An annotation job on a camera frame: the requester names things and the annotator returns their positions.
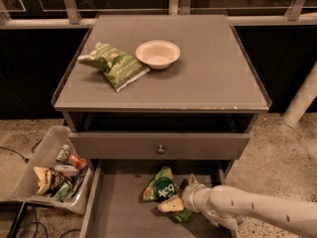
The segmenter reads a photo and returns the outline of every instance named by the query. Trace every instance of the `floor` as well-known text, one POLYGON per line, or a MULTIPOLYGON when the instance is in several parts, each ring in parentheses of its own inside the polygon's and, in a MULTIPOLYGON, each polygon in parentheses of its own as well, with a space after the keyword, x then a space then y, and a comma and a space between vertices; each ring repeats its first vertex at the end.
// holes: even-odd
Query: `floor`
MULTIPOLYGON (((2 120, 0 146, 21 153, 26 158, 34 154, 33 147, 53 125, 63 120, 2 120)), ((287 126, 279 114, 260 115, 251 131, 252 139, 226 178, 228 185, 249 192, 317 202, 317 113, 305 114, 295 128, 287 126)), ((0 200, 10 200, 10 194, 26 164, 22 158, 0 149, 0 200)), ((80 229, 83 217, 61 209, 36 208, 37 219, 48 230, 49 237, 59 237, 71 229, 80 229)), ((0 237, 6 237, 14 212, 0 214, 0 237)), ((29 207, 18 237, 33 237, 35 212, 29 207)), ((40 226, 39 236, 45 235, 40 226)), ((74 231, 66 237, 78 237, 74 231)), ((246 218, 238 237, 297 237, 256 219, 246 218)))

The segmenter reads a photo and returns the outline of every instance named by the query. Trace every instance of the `green chip bag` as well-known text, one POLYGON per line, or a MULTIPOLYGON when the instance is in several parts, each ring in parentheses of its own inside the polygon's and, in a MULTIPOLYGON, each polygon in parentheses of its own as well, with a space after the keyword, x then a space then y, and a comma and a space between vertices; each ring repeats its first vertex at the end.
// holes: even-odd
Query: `green chip bag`
POLYGON ((145 64, 110 44, 97 43, 95 49, 89 55, 79 56, 78 61, 101 69, 117 92, 150 71, 145 64))
POLYGON ((177 220, 177 222, 185 222, 188 220, 188 218, 192 215, 192 211, 184 208, 181 211, 172 211, 170 213, 170 216, 172 216, 173 218, 175 218, 177 220))
POLYGON ((172 181, 171 169, 164 166, 146 187, 143 200, 169 199, 177 191, 178 187, 172 181))

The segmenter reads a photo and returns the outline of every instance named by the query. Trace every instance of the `drawer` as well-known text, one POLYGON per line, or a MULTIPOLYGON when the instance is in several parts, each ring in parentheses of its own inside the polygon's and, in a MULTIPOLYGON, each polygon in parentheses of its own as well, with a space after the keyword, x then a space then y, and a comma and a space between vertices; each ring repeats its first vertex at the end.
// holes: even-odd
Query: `drawer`
POLYGON ((247 133, 254 113, 189 112, 69 112, 74 132, 203 132, 247 133))
POLYGON ((250 135, 82 132, 69 139, 87 159, 236 160, 250 135))
POLYGON ((200 213, 176 223, 167 213, 159 212, 157 202, 143 201, 145 187, 163 165, 171 167, 176 184, 189 174, 207 186, 219 184, 219 166, 212 161, 99 161, 80 238, 235 237, 235 232, 218 228, 200 213))

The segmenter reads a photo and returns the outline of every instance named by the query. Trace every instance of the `table top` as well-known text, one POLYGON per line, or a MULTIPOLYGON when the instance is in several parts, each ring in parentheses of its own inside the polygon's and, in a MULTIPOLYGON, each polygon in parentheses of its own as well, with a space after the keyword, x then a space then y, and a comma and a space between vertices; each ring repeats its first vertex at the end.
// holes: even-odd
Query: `table top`
POLYGON ((267 112, 255 80, 226 17, 222 15, 101 15, 81 55, 97 42, 135 55, 147 41, 179 46, 178 61, 151 70, 116 92, 98 68, 76 63, 54 108, 58 111, 267 112))

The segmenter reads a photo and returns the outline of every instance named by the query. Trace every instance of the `white basket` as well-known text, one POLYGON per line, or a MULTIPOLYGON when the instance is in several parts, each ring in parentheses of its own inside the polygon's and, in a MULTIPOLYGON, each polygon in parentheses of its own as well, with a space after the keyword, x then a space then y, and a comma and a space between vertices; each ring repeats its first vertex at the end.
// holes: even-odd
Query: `white basket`
POLYGON ((68 144, 73 148, 68 138, 69 133, 70 129, 66 126, 53 126, 48 130, 11 194, 13 200, 68 209, 77 214, 85 212, 93 177, 91 170, 88 170, 76 196, 67 198, 64 202, 37 195, 38 177, 33 167, 53 167, 62 145, 68 144))

